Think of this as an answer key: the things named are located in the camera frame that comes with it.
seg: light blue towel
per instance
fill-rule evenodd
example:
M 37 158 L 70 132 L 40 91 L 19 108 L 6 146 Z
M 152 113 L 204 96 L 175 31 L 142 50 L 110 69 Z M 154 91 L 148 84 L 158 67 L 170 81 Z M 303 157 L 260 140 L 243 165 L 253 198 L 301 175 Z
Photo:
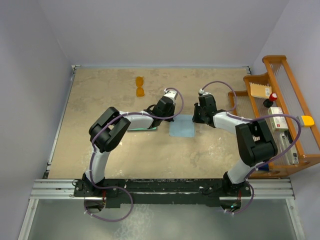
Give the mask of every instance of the light blue towel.
M 195 136 L 195 124 L 192 115 L 179 114 L 170 122 L 169 135 L 171 137 L 193 138 Z

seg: gray wall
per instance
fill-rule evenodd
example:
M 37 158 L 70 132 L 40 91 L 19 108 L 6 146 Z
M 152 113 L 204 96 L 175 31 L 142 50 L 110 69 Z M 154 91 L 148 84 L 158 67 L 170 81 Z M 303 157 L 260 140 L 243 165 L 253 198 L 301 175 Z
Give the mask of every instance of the gray wall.
M 37 0 L 0 1 L 0 239 L 18 238 L 71 73 Z
M 320 126 L 320 1 L 290 0 L 261 53 L 253 72 L 266 72 L 265 55 L 286 55 L 303 96 Z M 304 229 L 310 240 L 320 237 L 320 165 L 307 168 L 291 177 Z
M 289 0 L 39 0 L 72 64 L 244 66 Z

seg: cardboard box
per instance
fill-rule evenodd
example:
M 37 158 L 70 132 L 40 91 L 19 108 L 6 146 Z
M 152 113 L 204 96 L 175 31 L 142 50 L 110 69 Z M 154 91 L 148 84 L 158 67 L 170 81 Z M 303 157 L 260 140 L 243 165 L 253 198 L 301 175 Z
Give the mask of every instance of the cardboard box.
M 281 107 L 270 107 L 268 114 L 283 114 Z M 274 116 L 270 118 L 271 128 L 274 132 L 284 132 L 288 130 L 288 125 L 284 116 Z

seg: wooden table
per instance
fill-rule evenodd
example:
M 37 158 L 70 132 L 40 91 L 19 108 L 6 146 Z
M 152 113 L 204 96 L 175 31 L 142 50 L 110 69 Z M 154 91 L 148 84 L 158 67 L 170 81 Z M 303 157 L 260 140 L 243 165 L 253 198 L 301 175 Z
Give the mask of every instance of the wooden table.
M 77 179 L 89 166 L 92 146 L 89 128 L 108 108 L 132 112 L 156 104 L 167 87 L 184 97 L 183 114 L 193 115 L 198 91 L 220 80 L 235 90 L 246 89 L 245 68 L 80 68 L 69 96 L 49 172 L 51 179 Z M 136 97 L 137 76 L 144 76 L 144 97 Z M 218 109 L 229 109 L 226 86 L 207 88 Z M 181 106 L 177 99 L 176 112 Z M 239 159 L 236 136 L 222 129 L 196 124 L 195 137 L 169 136 L 169 123 L 157 131 L 127 132 L 110 154 L 108 178 L 222 178 Z

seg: robotic arm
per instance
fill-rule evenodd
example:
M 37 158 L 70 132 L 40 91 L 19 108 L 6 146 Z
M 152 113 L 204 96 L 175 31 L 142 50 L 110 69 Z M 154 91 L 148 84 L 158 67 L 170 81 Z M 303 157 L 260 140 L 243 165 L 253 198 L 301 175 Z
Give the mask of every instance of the robotic arm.
M 264 119 L 249 122 L 230 117 L 231 114 L 225 110 L 217 110 L 214 96 L 202 89 L 198 99 L 199 102 L 194 104 L 194 123 L 207 124 L 236 134 L 240 159 L 223 175 L 223 180 L 224 188 L 237 188 L 245 182 L 253 168 L 278 153 L 267 122 Z
M 142 114 L 166 118 L 174 115 L 176 99 L 178 93 L 175 90 L 164 92 L 164 96 L 158 101 L 157 104 L 149 106 L 146 110 L 141 111 Z M 99 119 L 89 129 L 90 141 L 108 124 L 110 121 L 125 114 L 126 112 L 118 111 L 114 107 L 109 107 Z M 128 130 L 132 129 L 152 129 L 158 127 L 163 121 L 162 119 L 153 118 L 147 115 L 127 115 L 123 116 L 112 125 L 103 131 L 95 140 L 94 145 L 99 149 L 94 156 L 92 169 L 85 171 L 85 176 L 90 180 L 90 171 L 92 171 L 92 178 L 95 183 L 99 183 L 105 178 L 105 168 L 107 165 L 110 152 L 115 149 Z M 165 121 L 172 122 L 173 118 L 166 119 Z

